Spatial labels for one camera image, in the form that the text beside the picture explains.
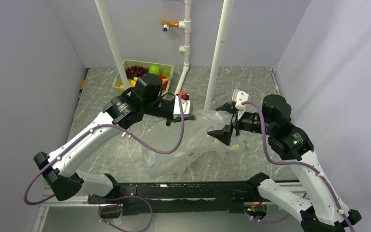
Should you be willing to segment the clear printed plastic bag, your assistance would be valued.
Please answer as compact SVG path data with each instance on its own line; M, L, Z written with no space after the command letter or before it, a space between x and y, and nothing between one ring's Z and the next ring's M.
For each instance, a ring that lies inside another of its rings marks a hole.
M170 174L183 174L186 168L206 152L217 153L223 158L227 153L238 153L248 149L245 136L231 137L229 145L209 136L209 131L221 130L230 123L231 114L224 111L198 109L195 120L185 122L184 136L180 146L167 155L142 148L143 166L151 179Z

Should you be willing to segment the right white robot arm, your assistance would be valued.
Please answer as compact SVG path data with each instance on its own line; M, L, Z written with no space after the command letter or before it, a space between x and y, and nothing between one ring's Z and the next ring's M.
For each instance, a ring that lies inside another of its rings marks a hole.
M266 159L274 165L288 166L303 186L300 197L277 184L268 175L257 173L247 181L246 192L253 201L269 200L293 216L305 232L354 231L361 214L349 208L326 177L307 133L291 122L291 106L277 94L264 97L255 113L248 112L247 93L238 91L231 100L217 108L232 115L223 129L209 132L225 145L241 131L258 133Z

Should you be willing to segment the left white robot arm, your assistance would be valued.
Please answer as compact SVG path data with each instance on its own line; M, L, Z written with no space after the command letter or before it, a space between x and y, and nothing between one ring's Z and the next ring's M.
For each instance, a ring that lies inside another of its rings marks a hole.
M185 133L185 122L193 120L192 102L184 92L172 100L162 95L162 78L146 74L136 84L112 98L96 118L75 137L57 150L34 157L42 176L59 201L76 194L102 197L107 203L120 196L120 185L110 174L89 174L80 171L81 164L112 138L122 135L133 137L130 127L142 121L145 115L166 119L170 125L180 122L180 135Z

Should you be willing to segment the red fake apple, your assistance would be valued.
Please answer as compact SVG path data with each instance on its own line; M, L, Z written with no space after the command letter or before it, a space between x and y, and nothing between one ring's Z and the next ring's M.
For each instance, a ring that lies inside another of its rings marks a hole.
M168 77L164 76L164 75L160 75L159 77L162 79L162 89L163 89L163 91L165 91L167 89L168 81L170 79Z

